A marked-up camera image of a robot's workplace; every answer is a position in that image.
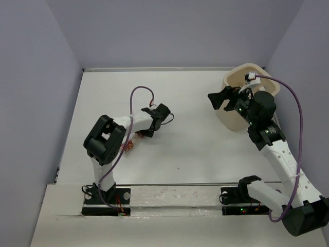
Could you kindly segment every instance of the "wall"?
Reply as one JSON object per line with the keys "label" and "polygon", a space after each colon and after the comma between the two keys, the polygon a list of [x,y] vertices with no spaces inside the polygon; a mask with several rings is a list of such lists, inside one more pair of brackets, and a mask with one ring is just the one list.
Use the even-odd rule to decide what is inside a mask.
{"label": "wall", "polygon": [[[329,1],[305,1],[267,66],[274,77],[296,91],[304,114],[302,167],[311,182],[329,197],[328,69]],[[298,153],[298,110],[281,87],[278,117],[295,156]],[[324,229],[327,242],[329,227]]]}
{"label": "wall", "polygon": [[30,246],[81,68],[44,0],[0,2],[0,242]]}
{"label": "wall", "polygon": [[47,0],[83,68],[264,66],[302,0]]}

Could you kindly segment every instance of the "beige bin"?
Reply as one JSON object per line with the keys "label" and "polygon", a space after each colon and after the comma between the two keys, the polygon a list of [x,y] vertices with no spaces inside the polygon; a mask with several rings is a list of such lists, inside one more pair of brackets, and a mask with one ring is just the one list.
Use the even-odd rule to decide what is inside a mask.
{"label": "beige bin", "polygon": [[[231,70],[224,78],[222,89],[226,86],[240,86],[242,87],[245,82],[245,74],[250,71],[257,72],[259,75],[270,76],[265,70],[260,68],[258,65],[253,63],[245,63],[235,69]],[[261,84],[254,88],[252,91],[255,93],[257,91],[265,89],[265,91],[271,93],[275,96],[280,91],[280,85],[272,80],[261,78]],[[217,117],[222,121],[222,123],[232,131],[242,130],[248,127],[248,123],[236,112],[224,111],[224,107],[227,105],[228,100],[225,100],[219,110],[216,110]]]}

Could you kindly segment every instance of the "robotic arm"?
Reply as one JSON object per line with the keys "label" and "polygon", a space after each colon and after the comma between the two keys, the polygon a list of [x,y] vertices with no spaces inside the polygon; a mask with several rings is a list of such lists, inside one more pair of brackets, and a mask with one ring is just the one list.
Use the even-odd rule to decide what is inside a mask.
{"label": "robotic arm", "polygon": [[[297,162],[283,132],[272,120],[276,110],[274,97],[265,91],[252,95],[246,88],[226,86],[219,93],[208,94],[208,98],[215,110],[221,107],[224,100],[229,100],[224,110],[237,111],[249,123],[251,141],[272,165],[286,194],[270,188],[254,175],[241,179],[237,188],[231,188],[225,195],[225,204],[255,199],[266,205],[276,216],[280,216],[294,189]],[[299,187],[292,207],[282,219],[293,236],[326,226],[329,221],[329,198],[322,196],[302,170],[299,177]]]}
{"label": "robotic arm", "polygon": [[[170,110],[164,104],[160,104],[156,108],[152,106],[141,109],[132,115],[134,120],[132,133],[137,132],[142,136],[152,137],[154,132],[160,129],[161,123],[169,114]],[[95,182],[93,190],[90,191],[93,196],[99,196],[98,183],[111,169],[112,162],[120,151],[130,124],[130,116],[110,118],[107,115],[103,115],[98,119],[85,139],[83,146],[87,150],[94,167]],[[102,180],[101,193],[107,202],[115,194],[113,172],[110,172]]]}

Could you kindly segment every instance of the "purple cable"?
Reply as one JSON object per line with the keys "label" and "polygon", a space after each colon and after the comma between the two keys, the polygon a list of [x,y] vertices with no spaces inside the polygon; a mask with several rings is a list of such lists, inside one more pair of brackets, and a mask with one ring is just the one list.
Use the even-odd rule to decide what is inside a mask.
{"label": "purple cable", "polygon": [[294,96],[295,100],[296,100],[296,103],[297,103],[297,106],[298,106],[298,111],[299,111],[299,117],[300,117],[300,126],[299,126],[299,150],[298,150],[298,160],[297,160],[297,171],[296,171],[296,181],[295,181],[295,185],[294,185],[294,189],[293,189],[293,192],[291,194],[291,197],[288,201],[288,204],[286,206],[286,208],[283,210],[281,216],[279,218],[277,218],[276,220],[274,220],[272,218],[272,211],[270,210],[268,215],[269,215],[269,219],[270,221],[272,222],[279,222],[281,221],[288,213],[292,203],[293,203],[293,200],[297,194],[297,189],[298,189],[298,184],[299,184],[299,173],[300,173],[300,170],[301,170],[301,162],[302,162],[302,148],[303,148],[303,112],[302,112],[302,107],[300,105],[300,102],[299,102],[299,99],[296,95],[296,93],[294,92],[294,90],[286,83],[284,83],[283,81],[280,81],[278,79],[275,79],[273,77],[270,77],[270,76],[262,76],[262,75],[256,75],[256,77],[259,77],[259,78],[265,78],[265,79],[269,79],[269,80],[273,80],[273,81],[276,81],[277,83],[281,84],[281,85],[284,85]]}
{"label": "purple cable", "polygon": [[128,129],[128,134],[127,134],[127,138],[126,138],[126,140],[125,140],[125,142],[124,142],[124,145],[123,145],[123,148],[122,148],[122,150],[121,150],[121,152],[120,152],[120,154],[119,154],[119,156],[118,156],[118,158],[117,158],[117,160],[114,162],[114,164],[112,165],[112,167],[108,170],[108,172],[106,173],[106,174],[104,174],[104,176],[102,176],[101,177],[101,179],[99,180],[99,182],[98,182],[98,194],[99,194],[99,197],[100,197],[100,199],[102,200],[102,202],[106,205],[106,206],[109,206],[109,207],[111,207],[111,208],[116,208],[116,207],[113,207],[112,205],[110,205],[109,203],[107,203],[105,200],[104,200],[104,198],[103,198],[103,195],[102,195],[102,193],[101,193],[101,183],[102,183],[102,181],[113,171],[113,169],[116,167],[116,165],[119,163],[119,160],[121,159],[121,157],[122,157],[122,155],[123,155],[123,153],[124,153],[124,151],[125,151],[125,149],[126,149],[126,147],[127,147],[127,145],[128,145],[128,142],[129,142],[129,137],[130,137],[130,134],[132,133],[132,129],[133,129],[133,123],[134,123],[134,119],[133,119],[133,95],[134,95],[134,92],[137,90],[137,89],[146,89],[146,90],[149,90],[150,92],[151,92],[151,94],[152,94],[152,100],[151,100],[151,102],[152,101],[154,101],[154,93],[153,93],[153,91],[150,89],[150,88],[148,88],[148,87],[146,87],[146,86],[137,86],[137,87],[135,87],[133,90],[132,90],[132,92],[131,92],[131,94],[130,94],[130,126],[129,126],[129,129]]}

